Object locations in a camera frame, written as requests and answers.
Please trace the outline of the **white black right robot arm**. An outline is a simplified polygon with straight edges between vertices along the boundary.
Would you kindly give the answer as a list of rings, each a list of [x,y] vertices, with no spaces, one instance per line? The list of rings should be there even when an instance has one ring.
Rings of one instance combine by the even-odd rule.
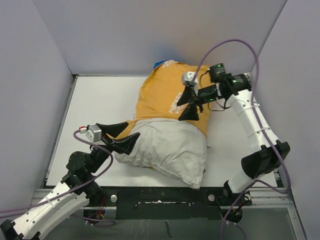
[[[177,102],[185,105],[179,121],[198,121],[203,105],[224,99],[234,110],[250,143],[252,153],[241,159],[241,169],[224,184],[223,200],[230,205],[241,198],[241,192],[260,178],[282,166],[290,152],[287,142],[282,142],[265,120],[256,102],[250,79],[245,74],[226,73],[222,63],[208,69],[211,85],[199,88],[196,72],[182,75],[184,91]]]

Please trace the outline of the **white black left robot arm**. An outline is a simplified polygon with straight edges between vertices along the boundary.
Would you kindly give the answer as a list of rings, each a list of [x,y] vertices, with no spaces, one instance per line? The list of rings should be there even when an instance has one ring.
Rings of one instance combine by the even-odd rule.
[[[114,161],[113,152],[129,155],[140,137],[136,132],[119,138],[128,127],[128,122],[118,124],[81,126],[73,136],[88,144],[90,153],[75,151],[68,159],[67,174],[37,204],[12,212],[16,219],[6,215],[0,230],[6,240],[43,240],[57,225],[74,212],[87,205],[95,206],[104,197],[102,188],[96,183],[94,175],[104,162]]]

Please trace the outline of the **blue yellow Mickey pillowcase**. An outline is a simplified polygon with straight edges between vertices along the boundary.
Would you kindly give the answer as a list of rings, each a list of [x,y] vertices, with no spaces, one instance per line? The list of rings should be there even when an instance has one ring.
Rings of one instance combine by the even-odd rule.
[[[175,60],[167,60],[154,66],[139,90],[133,120],[127,121],[128,126],[116,139],[128,136],[138,121],[157,118],[177,120],[186,108],[185,105],[177,106],[185,89],[182,76],[196,70],[196,65]]]

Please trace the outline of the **white pillow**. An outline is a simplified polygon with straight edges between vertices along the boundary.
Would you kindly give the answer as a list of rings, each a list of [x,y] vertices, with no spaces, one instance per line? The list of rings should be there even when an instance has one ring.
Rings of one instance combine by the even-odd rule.
[[[130,154],[115,154],[122,164],[153,168],[157,172],[199,189],[207,158],[207,137],[193,124],[169,118],[151,118],[135,123],[139,133]]]

